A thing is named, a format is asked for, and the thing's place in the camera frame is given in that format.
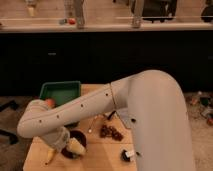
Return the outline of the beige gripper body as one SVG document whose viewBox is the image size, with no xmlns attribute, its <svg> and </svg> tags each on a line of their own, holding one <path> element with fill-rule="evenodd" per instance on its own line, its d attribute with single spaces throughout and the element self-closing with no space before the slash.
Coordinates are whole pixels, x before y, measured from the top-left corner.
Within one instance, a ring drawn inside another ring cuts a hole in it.
<svg viewBox="0 0 213 171">
<path fill-rule="evenodd" d="M 78 155 L 84 155 L 86 153 L 85 147 L 76 138 L 71 138 L 69 140 L 66 149 L 69 152 L 72 152 Z"/>
</svg>

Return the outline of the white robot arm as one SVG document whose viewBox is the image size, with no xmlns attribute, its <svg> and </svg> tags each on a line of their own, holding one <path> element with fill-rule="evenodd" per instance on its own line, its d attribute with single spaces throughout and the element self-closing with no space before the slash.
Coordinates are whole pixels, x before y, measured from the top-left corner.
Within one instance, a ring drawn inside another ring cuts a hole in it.
<svg viewBox="0 0 213 171">
<path fill-rule="evenodd" d="M 38 136 L 60 151 L 70 137 L 67 124 L 121 109 L 128 114 L 137 171 L 196 171 L 184 95 L 177 81 L 160 70 L 113 81 L 53 109 L 33 100 L 17 132 Z"/>
</svg>

